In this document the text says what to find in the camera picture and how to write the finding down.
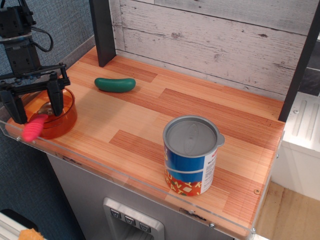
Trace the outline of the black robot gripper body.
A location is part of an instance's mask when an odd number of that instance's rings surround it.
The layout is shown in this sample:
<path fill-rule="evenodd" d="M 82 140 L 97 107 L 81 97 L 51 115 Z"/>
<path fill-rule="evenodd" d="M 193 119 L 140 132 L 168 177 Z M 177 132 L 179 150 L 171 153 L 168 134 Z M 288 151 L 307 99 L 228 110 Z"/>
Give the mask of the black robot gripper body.
<path fill-rule="evenodd" d="M 0 76 L 0 89 L 11 90 L 16 95 L 48 90 L 50 93 L 58 93 L 71 84 L 66 73 L 66 65 L 42 66 L 32 41 L 1 41 L 5 49 L 11 73 Z M 36 82 L 29 85 L 14 86 L 6 80 L 14 79 L 16 83 L 23 80 L 40 78 L 49 74 L 46 81 Z"/>

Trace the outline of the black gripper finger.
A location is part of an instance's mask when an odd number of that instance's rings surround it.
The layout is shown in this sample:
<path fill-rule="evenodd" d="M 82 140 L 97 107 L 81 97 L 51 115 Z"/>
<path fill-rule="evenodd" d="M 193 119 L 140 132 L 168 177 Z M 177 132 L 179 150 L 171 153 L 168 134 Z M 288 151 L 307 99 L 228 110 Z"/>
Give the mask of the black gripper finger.
<path fill-rule="evenodd" d="M 0 99 L 12 119 L 18 124 L 25 124 L 28 120 L 22 99 L 11 91 L 1 90 Z"/>
<path fill-rule="evenodd" d="M 55 116 L 60 116 L 64 108 L 63 89 L 65 88 L 62 78 L 56 74 L 51 74 L 46 84 L 47 94 L 51 103 L 51 108 Z"/>

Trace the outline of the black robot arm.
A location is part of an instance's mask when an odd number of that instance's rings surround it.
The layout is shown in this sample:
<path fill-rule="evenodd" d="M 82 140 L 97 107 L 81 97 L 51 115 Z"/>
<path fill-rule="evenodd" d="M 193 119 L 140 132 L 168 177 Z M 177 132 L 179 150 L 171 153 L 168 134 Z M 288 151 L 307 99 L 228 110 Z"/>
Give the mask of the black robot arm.
<path fill-rule="evenodd" d="M 21 95 L 46 91 L 58 117 L 64 108 L 63 89 L 71 84 L 64 63 L 41 65 L 37 50 L 48 52 L 53 47 L 45 49 L 33 40 L 32 31 L 42 32 L 35 27 L 33 15 L 24 0 L 10 7 L 0 3 L 0 43 L 11 67 L 10 73 L 0 77 L 0 101 L 18 124 L 28 120 Z"/>

